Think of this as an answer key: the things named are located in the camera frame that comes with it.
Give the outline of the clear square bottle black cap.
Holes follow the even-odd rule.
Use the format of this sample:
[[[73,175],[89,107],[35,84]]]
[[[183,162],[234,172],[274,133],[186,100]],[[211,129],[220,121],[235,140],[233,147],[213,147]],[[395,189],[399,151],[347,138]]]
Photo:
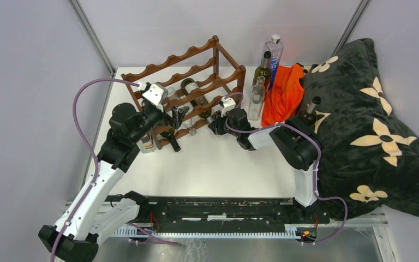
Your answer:
[[[141,153],[152,153],[157,149],[157,146],[154,143],[154,140],[152,138],[152,135],[150,132],[148,132],[146,135],[144,135],[138,142],[137,145],[141,151]]]

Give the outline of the small clear glass bottle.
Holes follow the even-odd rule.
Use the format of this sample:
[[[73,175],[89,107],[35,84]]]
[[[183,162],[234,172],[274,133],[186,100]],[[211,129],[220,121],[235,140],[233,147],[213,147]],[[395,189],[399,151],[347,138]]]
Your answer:
[[[248,108],[248,120],[257,121],[261,114],[262,105],[265,97],[265,77],[258,76],[255,84],[252,86],[250,103]]]

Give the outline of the dark wine bottle silver neck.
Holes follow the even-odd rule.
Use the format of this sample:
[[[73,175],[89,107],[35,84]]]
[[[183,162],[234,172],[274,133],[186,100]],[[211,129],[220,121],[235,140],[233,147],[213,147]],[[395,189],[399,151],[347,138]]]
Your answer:
[[[270,51],[264,52],[261,64],[255,70],[252,85],[256,84],[259,76],[263,76],[265,78],[264,86],[268,89],[272,77],[272,71],[270,69],[271,56],[272,53]]]

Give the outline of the dark wine bottle brown label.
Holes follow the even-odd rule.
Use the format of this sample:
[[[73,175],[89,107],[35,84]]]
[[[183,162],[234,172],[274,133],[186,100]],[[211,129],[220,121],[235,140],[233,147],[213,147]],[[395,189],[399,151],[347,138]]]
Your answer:
[[[322,98],[320,96],[315,96],[312,98],[311,103],[308,104],[307,108],[301,109],[297,113],[297,117],[302,120],[307,126],[311,127],[317,121],[316,110],[321,104]]]

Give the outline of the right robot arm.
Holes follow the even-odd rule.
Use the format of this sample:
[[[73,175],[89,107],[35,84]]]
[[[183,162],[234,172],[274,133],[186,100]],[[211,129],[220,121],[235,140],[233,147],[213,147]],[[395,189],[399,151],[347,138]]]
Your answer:
[[[243,109],[232,109],[225,114],[216,113],[209,124],[216,135],[231,134],[240,147],[255,151],[275,146],[287,163],[294,168],[295,196],[294,218],[306,223],[315,216],[312,205],[319,198],[318,167],[322,144],[312,129],[298,117],[264,128],[254,128]]]

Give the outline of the blue square glass bottle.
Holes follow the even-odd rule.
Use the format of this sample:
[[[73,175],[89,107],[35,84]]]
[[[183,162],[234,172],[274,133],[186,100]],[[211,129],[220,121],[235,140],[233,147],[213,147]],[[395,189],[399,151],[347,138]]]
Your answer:
[[[271,53],[271,58],[269,62],[269,68],[272,72],[271,80],[268,86],[268,90],[273,87],[274,79],[279,67],[279,62],[282,56],[284,45],[282,44],[281,36],[279,34],[274,34],[270,41],[265,42],[264,51],[269,51]]]

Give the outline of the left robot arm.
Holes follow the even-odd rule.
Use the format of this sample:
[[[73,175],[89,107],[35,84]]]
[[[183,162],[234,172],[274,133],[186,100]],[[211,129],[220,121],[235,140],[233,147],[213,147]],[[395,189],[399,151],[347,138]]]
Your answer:
[[[172,107],[172,114],[161,105],[144,103],[138,112],[134,105],[122,103],[112,111],[110,130],[98,154],[94,154],[94,173],[75,200],[54,225],[44,225],[38,236],[50,252],[50,261],[93,261],[100,245],[120,227],[134,220],[144,222],[149,207],[142,200],[124,196],[98,217],[108,194],[128,171],[139,154],[137,143],[156,125],[180,127],[189,107]]]

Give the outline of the dark green wine bottle labelled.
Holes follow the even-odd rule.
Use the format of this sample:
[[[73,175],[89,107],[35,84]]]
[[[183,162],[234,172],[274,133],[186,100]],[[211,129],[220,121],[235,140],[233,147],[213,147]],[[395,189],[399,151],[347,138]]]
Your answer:
[[[171,144],[174,152],[179,152],[181,150],[181,147],[175,137],[175,128],[170,127],[166,131],[161,132],[160,135]]]

